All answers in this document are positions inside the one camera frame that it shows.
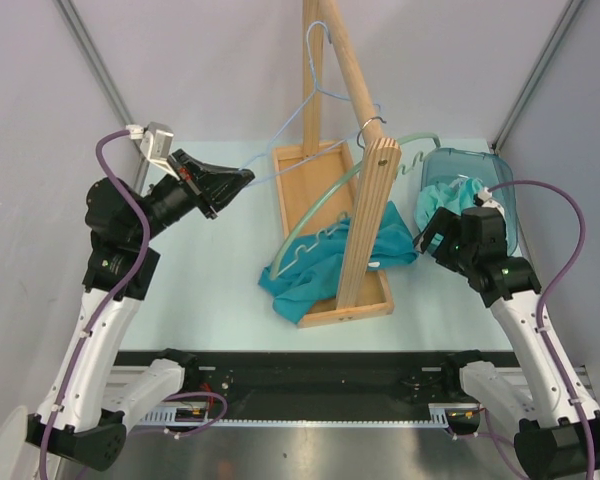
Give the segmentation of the light teal t shirt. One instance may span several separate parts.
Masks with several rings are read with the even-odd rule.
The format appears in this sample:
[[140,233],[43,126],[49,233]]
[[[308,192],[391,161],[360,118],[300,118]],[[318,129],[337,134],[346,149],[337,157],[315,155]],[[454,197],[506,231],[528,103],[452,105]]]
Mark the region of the light teal t shirt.
[[456,215],[475,206],[474,196],[485,185],[477,178],[459,178],[451,184],[437,182],[424,187],[418,195],[414,220],[423,231],[439,208],[446,208]]

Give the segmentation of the dark teal t shirt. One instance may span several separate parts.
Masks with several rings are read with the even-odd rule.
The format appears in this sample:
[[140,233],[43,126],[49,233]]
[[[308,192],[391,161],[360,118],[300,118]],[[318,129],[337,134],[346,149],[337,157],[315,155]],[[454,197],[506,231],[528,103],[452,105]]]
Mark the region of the dark teal t shirt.
[[[349,230],[350,220],[344,219],[320,236],[300,236],[283,256],[276,278],[270,277],[270,265],[263,269],[259,286],[271,295],[277,314],[297,324],[317,302],[336,295]],[[417,257],[411,232],[396,205],[388,202],[368,269],[406,266]]]

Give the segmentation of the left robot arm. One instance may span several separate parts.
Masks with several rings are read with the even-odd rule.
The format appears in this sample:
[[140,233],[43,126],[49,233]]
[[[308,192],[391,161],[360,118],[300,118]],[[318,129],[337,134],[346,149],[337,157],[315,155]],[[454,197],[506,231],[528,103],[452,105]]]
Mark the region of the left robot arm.
[[182,149],[167,162],[173,171],[145,196],[114,175],[88,191],[92,253],[79,319],[47,398],[28,417],[28,443],[96,471],[114,464],[129,432],[159,403],[172,395],[190,399],[201,387],[196,356],[166,349],[120,393],[105,394],[160,259],[149,241],[193,210],[216,218],[255,178],[249,169],[206,164]]

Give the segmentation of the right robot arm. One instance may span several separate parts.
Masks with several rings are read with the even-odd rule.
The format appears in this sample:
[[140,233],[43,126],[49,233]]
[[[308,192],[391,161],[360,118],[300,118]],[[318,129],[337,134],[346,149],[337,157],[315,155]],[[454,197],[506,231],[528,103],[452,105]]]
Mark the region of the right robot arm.
[[516,457],[531,479],[556,479],[600,470],[600,407],[560,346],[531,264],[511,256],[498,208],[473,207],[455,214],[438,209],[414,247],[465,277],[507,336],[526,380],[526,390],[507,381],[476,351],[452,361],[441,376],[453,401],[478,400],[512,436]]

